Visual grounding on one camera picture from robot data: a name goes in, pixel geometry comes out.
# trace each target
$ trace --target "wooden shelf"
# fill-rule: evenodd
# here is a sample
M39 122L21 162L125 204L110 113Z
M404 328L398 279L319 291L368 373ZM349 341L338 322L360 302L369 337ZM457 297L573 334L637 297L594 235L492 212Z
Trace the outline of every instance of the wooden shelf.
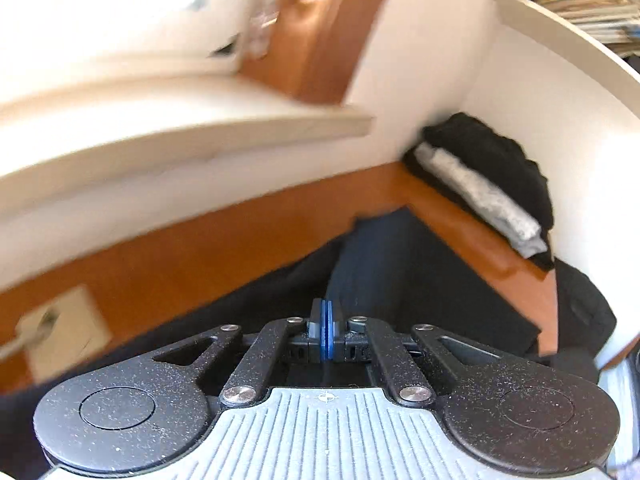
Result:
M640 74L599 41L530 0L495 0L504 25L529 36L600 83L640 118Z

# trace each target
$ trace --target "black fabric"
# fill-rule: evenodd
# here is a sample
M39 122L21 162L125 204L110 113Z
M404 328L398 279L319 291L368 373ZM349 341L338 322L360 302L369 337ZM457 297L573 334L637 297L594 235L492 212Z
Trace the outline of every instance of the black fabric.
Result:
M538 329L522 318L407 209L360 220L295 264L139 336L47 384L0 397L0 470L35 480L49 467L31 419L56 384L225 323L258 332L272 319L308 317L314 298L340 299L352 314L377 316L396 330L428 322L522 355Z
M550 366L566 374L577 375L583 379L598 384L600 371L593 362L593 357L584 347L564 348L550 357Z
M558 350L585 348L592 358L616 327L609 303L588 276L556 258Z
M458 193L422 167L415 156L415 149L423 141L452 153L466 167L482 174L503 190L538 221L542 239L549 246L548 231L554 225L554 216L546 178L538 165L527 159L515 140L496 134L476 118L457 113L441 124L425 126L420 131L418 143L402 157L402 162L412 174L487 224ZM532 256L530 261L543 270L554 268L550 250Z
M357 223L326 297L398 332L429 323L519 356L540 332L407 208Z

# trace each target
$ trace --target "orange wood trim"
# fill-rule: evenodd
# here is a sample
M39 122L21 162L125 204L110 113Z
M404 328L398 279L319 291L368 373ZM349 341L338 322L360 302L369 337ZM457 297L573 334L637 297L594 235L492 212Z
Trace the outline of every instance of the orange wood trim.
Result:
M556 351L555 274L519 257L492 229L398 162L248 200L45 272L0 294L0 344L14 337L22 314L85 284L113 334L113 349L302 258L348 231L356 216L405 205L542 329L541 353ZM0 392L30 382L22 355L0 363Z
M604 369L607 370L609 368L613 368L614 366L619 365L625 358L629 355L629 353L634 349L634 347L640 341L640 335L636 336L636 338L629 343L624 349L620 351L618 355L616 355L611 361L604 365Z
M340 104L384 0L281 0L268 54L240 73L313 104Z

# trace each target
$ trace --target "blue plastic part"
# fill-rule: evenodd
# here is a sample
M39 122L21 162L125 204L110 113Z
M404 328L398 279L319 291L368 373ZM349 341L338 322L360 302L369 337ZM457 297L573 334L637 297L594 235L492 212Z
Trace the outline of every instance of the blue plastic part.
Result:
M322 300L320 307L320 360L334 358L334 310L331 301Z
M332 360L334 358L334 304L331 301L327 301L326 318L326 356L327 359Z
M320 361L326 361L326 301L320 303Z

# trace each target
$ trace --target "power outlet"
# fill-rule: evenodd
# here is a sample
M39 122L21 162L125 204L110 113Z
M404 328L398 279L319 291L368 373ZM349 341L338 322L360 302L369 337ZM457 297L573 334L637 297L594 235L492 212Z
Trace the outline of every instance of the power outlet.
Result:
M18 321L18 334L32 333L51 312L56 322L49 336L25 349L31 375L44 382L103 350L111 340L100 311L84 285L72 288Z

